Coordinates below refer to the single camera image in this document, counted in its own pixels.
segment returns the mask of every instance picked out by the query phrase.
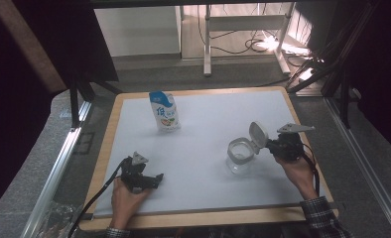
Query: jar lid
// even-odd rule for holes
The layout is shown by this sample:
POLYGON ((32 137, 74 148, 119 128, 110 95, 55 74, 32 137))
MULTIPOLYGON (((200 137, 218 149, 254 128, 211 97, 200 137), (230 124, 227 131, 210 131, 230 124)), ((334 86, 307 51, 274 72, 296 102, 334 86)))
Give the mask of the jar lid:
POLYGON ((251 122, 251 125, 249 126, 249 135, 251 136, 252 142, 254 142, 259 149, 266 147, 267 140, 269 140, 269 134, 260 122, 251 122))

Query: white board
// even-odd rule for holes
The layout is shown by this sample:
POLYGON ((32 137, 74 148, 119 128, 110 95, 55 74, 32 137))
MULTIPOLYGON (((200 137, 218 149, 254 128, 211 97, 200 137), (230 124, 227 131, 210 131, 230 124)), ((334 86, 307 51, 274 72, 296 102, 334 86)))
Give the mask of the white board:
MULTIPOLYGON (((259 121, 270 139, 295 123, 281 91, 174 96, 182 128, 159 132, 149 98, 124 100, 105 180, 135 151, 149 160, 143 174, 165 174, 138 213, 180 213, 298 204, 302 197, 268 149, 246 175, 227 167, 229 142, 249 140, 259 121)), ((94 216, 112 214, 112 186, 97 200, 94 216)))

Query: milk carton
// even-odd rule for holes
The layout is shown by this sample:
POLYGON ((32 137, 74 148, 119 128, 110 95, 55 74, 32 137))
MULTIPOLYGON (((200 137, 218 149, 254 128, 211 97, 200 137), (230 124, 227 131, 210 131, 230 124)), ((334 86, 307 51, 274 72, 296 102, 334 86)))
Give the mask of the milk carton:
POLYGON ((171 93, 155 91, 149 93, 153 114, 160 131, 173 132, 181 128, 177 105, 171 93))

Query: hand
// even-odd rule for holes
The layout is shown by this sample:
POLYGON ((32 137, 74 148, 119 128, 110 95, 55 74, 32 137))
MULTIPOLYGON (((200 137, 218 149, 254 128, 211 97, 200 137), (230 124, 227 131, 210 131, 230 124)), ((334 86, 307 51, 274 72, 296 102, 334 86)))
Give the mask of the hand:
POLYGON ((275 157, 275 160, 283 167, 286 176, 305 200, 319 197, 314 190, 314 174, 304 158, 299 158, 293 162, 285 161, 279 157, 275 157))
POLYGON ((132 193, 121 178, 116 178, 111 200, 113 214, 109 227, 125 230, 128 220, 136 213, 151 191, 151 189, 144 189, 138 194, 132 193))

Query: sleeve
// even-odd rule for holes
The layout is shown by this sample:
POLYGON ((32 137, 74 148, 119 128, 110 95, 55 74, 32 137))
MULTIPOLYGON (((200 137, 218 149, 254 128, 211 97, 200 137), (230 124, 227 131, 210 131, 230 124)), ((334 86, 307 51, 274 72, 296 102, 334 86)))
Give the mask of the sleeve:
POLYGON ((108 227, 106 229, 105 238, 127 238, 130 236, 130 231, 127 230, 119 230, 108 227))
POLYGON ((332 212, 325 197, 301 202, 310 229, 322 238, 345 238, 353 235, 345 230, 332 212))

